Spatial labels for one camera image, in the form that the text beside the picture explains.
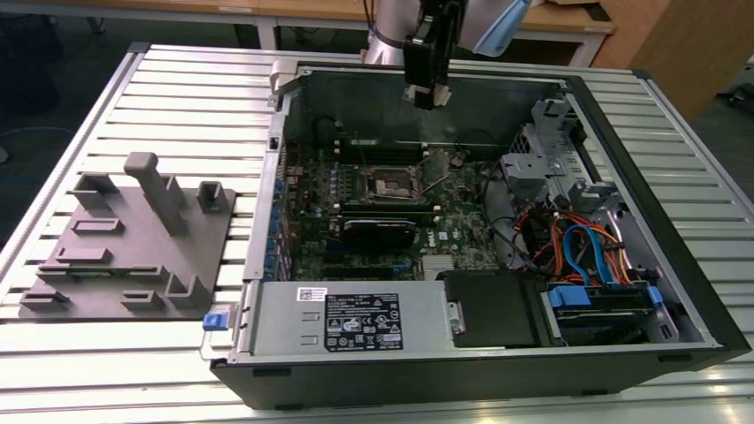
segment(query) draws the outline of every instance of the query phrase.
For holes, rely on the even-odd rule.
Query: barcode sticker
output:
[[[251,7],[232,7],[232,6],[218,6],[220,11],[235,11],[238,13],[251,13]]]
[[[585,27],[585,32],[610,34],[610,33],[613,33],[613,28],[601,28],[598,26],[587,26],[587,27]]]
[[[324,302],[327,287],[299,287],[296,300],[299,302]]]

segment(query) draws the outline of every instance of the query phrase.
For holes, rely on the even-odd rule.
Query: warning label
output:
[[[326,296],[326,349],[330,352],[403,349],[398,294]]]

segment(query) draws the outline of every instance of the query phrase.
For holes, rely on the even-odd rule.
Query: metal table surface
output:
[[[127,54],[0,255],[0,421],[753,422],[753,354],[659,377],[618,395],[282,413],[247,408],[212,376],[207,362],[231,339],[227,332],[206,334],[199,322],[17,321],[35,265],[51,254],[76,208],[65,194],[76,174],[115,172],[116,183],[132,185],[122,167],[138,150],[160,155],[160,171],[175,173],[183,187],[211,178],[240,193],[215,302],[239,300],[271,117],[267,75],[280,57],[358,61],[346,55],[158,45]],[[471,62],[454,67],[581,74],[754,344],[754,208],[651,81],[626,71]],[[590,151],[605,169],[594,147]]]

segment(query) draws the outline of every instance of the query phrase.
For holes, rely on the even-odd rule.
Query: black cable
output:
[[[510,240],[510,241],[513,241],[514,246],[517,245],[517,239],[518,239],[518,236],[519,236],[519,235],[521,235],[521,233],[517,232],[517,234],[514,234],[514,238]],[[513,268],[514,268],[514,262],[515,262],[515,261],[517,261],[517,256],[515,256],[514,254],[511,254],[510,264],[507,265],[507,268],[509,268],[509,269],[513,269]]]
[[[495,223],[501,220],[501,219],[510,219],[511,221],[517,221],[518,218],[515,216],[499,216],[497,217],[493,221],[490,221],[490,225],[495,225]]]
[[[298,44],[304,44],[304,43],[308,44],[311,41],[306,38],[304,34],[316,34],[322,29],[322,28],[316,28],[312,30],[307,30],[302,26],[284,26],[284,28],[287,28],[294,33]]]
[[[511,249],[514,249],[514,252],[518,254],[518,257],[521,258],[521,260],[523,261],[523,263],[527,265],[527,268],[531,269],[534,272],[541,271],[541,269],[538,268],[538,266],[534,264],[534,262],[531,261],[531,259],[529,259],[529,255],[527,253],[521,250],[521,248],[517,246],[515,243],[515,238],[517,236],[514,235],[514,240],[511,240],[510,238],[507,238],[502,232],[499,232],[499,230],[495,227],[490,227],[493,229],[493,232],[495,233],[495,235],[498,236],[498,238],[501,240],[503,240],[506,242],[506,244],[510,246]]]
[[[99,24],[96,25],[95,34],[102,34],[100,31],[106,27],[106,18],[100,18]]]
[[[364,5],[364,16],[367,17],[368,31],[371,32],[371,31],[375,30],[375,23],[372,22],[372,19],[370,18],[370,15],[368,15],[367,0],[362,0],[362,4]]]
[[[320,46],[316,48],[316,51],[324,51],[330,45],[332,45],[332,42],[335,41],[335,39],[338,38],[338,35],[340,34],[340,30],[338,29],[335,31],[335,33],[332,34],[332,38],[330,39],[330,41],[324,44],[324,46]]]
[[[490,174],[487,175],[487,181],[485,181],[485,187],[482,188],[482,193],[479,194],[479,202],[482,203],[482,216],[485,217],[485,221],[490,221],[490,217],[487,215],[487,208],[485,208],[485,199],[487,198],[487,189],[490,188],[490,181],[493,181],[493,176],[495,175],[495,171],[499,168],[499,162],[495,163],[495,166],[490,168]]]
[[[481,133],[482,135],[485,135],[485,137],[490,139],[490,141],[495,146],[498,145],[498,139],[495,139],[493,133],[483,128],[465,128],[463,130],[461,130],[457,134],[457,138],[454,139],[454,143],[458,144],[458,139],[461,139],[461,135],[465,133]]]

